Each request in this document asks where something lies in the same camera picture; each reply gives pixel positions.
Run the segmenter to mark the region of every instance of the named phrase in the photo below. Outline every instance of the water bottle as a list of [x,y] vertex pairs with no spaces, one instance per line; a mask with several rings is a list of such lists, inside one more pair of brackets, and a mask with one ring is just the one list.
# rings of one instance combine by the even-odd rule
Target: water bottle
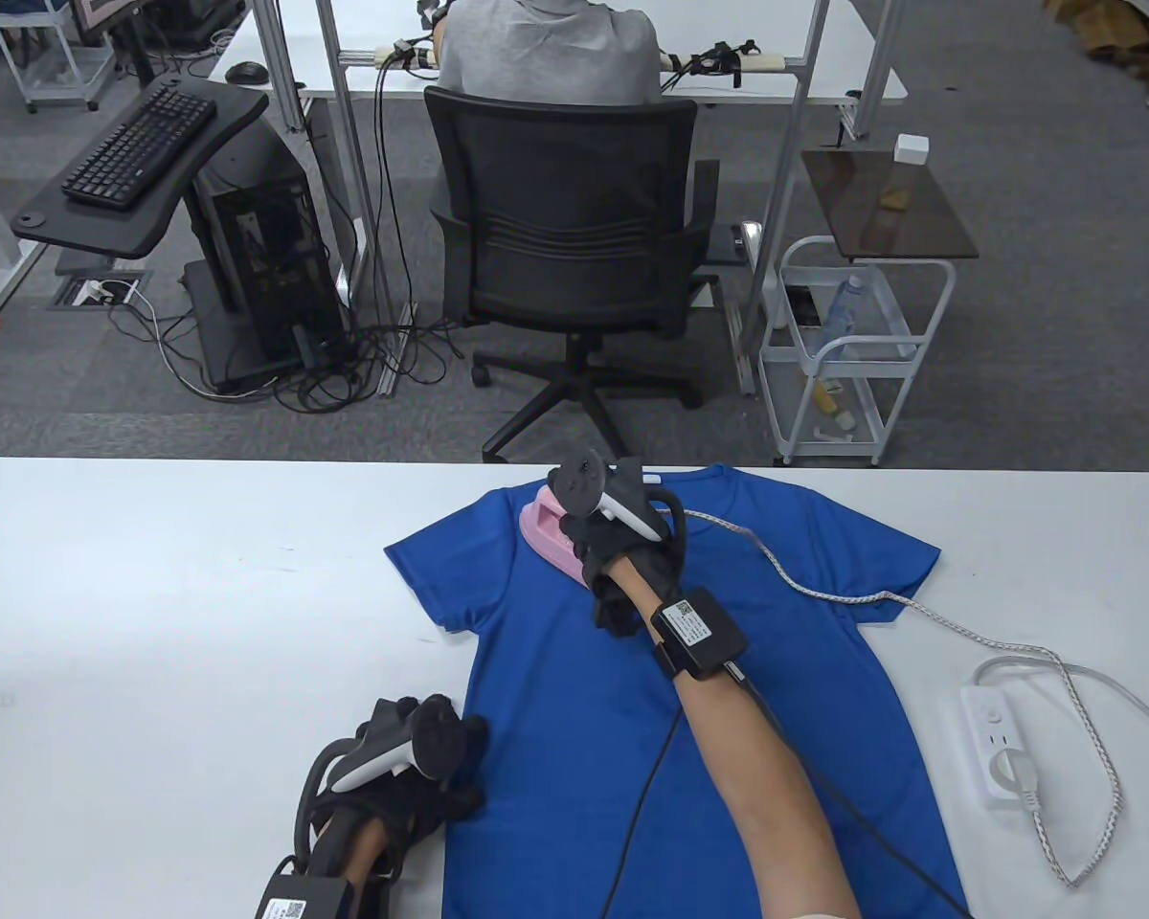
[[[864,299],[867,296],[867,281],[863,275],[851,275],[839,285],[838,293],[834,294],[834,301],[830,306],[830,311],[825,315],[825,323],[820,327],[817,350],[825,348],[825,345],[828,345],[828,342],[834,341],[836,338],[847,337],[851,332],[855,332],[855,318],[858,315],[859,307],[864,306]],[[825,355],[824,360],[841,358],[842,348],[834,348],[834,350]]]

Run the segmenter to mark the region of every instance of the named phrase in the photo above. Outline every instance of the pink iron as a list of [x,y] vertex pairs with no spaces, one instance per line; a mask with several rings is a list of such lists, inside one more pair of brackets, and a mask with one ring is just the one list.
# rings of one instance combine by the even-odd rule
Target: pink iron
[[549,486],[541,485],[537,500],[519,511],[519,532],[541,559],[583,585],[584,563],[574,557],[574,543],[557,526],[565,516]]

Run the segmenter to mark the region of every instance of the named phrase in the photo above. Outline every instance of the outlet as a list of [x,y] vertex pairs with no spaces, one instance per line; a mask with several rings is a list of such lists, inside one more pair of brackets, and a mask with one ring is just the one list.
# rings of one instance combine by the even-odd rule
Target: outlet
[[996,775],[992,773],[992,769],[995,769],[992,763],[1001,750],[1026,749],[1004,692],[994,686],[964,686],[962,709],[972,747],[970,760],[973,762],[976,783],[982,791],[986,804],[995,808],[1020,808],[1020,796],[1017,791],[996,782]]

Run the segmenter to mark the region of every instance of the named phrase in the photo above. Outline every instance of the black office chair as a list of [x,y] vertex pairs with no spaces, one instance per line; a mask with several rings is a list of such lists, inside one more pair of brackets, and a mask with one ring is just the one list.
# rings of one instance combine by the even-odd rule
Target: black office chair
[[719,163],[697,163],[685,223],[696,103],[537,106],[435,87],[425,101],[446,175],[431,202],[446,245],[445,315],[565,334],[565,362],[473,354],[473,385],[491,385],[488,368],[548,381],[481,458],[504,463],[499,451],[566,400],[614,455],[630,455],[597,389],[700,407],[688,380],[588,363],[606,334],[685,333],[719,192]]

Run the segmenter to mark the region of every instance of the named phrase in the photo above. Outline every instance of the aluminum pole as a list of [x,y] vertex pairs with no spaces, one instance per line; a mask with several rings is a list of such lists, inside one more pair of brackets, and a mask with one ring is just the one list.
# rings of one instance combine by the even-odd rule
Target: aluminum pole
[[[329,56],[329,70],[332,74],[332,88],[337,98],[337,131],[334,140],[341,154],[341,165],[352,164],[354,167],[353,193],[357,203],[357,210],[363,219],[365,235],[372,235],[373,226],[377,224],[375,206],[370,198],[370,180],[365,178],[365,159],[361,153],[361,140],[357,139],[357,119],[353,110],[353,96],[348,94],[348,80],[346,69],[341,63],[341,36],[337,33],[337,17],[332,11],[332,0],[315,0],[315,8],[319,14],[319,30],[324,33],[324,52]],[[370,253],[375,246],[375,253]],[[372,239],[365,246],[365,257],[358,258],[352,276],[348,279],[348,294],[353,298],[360,289],[361,279],[365,275],[365,262],[368,258],[377,271],[371,280],[373,285],[380,285],[383,301],[388,306],[392,302],[392,292],[387,284],[387,268],[383,264],[383,258],[378,255],[378,240]]]
[[[792,100],[792,113],[784,129],[784,145],[779,148],[779,162],[774,170],[774,185],[771,198],[766,202],[766,223],[762,229],[762,246],[758,249],[757,264],[754,267],[754,281],[749,285],[749,299],[745,301],[741,318],[741,347],[749,348],[754,341],[757,314],[762,310],[762,287],[766,283],[766,271],[779,257],[779,246],[784,242],[784,226],[788,221],[788,209],[792,206],[792,188],[796,150],[801,147],[803,107],[808,101],[808,85],[812,82],[817,65],[817,52],[820,49],[820,34],[825,30],[825,10],[830,0],[816,0],[812,8],[812,22],[808,23],[805,54],[802,61],[789,61],[789,70],[796,76],[796,94]],[[766,316],[770,324],[772,316]]]
[[877,40],[872,47],[872,60],[869,61],[869,74],[864,78],[859,101],[850,108],[842,108],[842,126],[847,128],[855,140],[863,140],[872,131],[877,109],[885,98],[885,87],[889,83],[889,67],[894,64],[894,45],[902,30],[902,14],[907,9],[905,0],[886,0],[881,10],[881,24],[877,28]]
[[255,16],[255,31],[260,34],[260,47],[264,53],[264,67],[272,84],[272,95],[277,96],[280,117],[291,134],[299,134],[304,128],[302,100],[298,98],[294,83],[294,67],[290,63],[290,49],[285,45],[285,26],[277,15],[273,0],[250,0]]

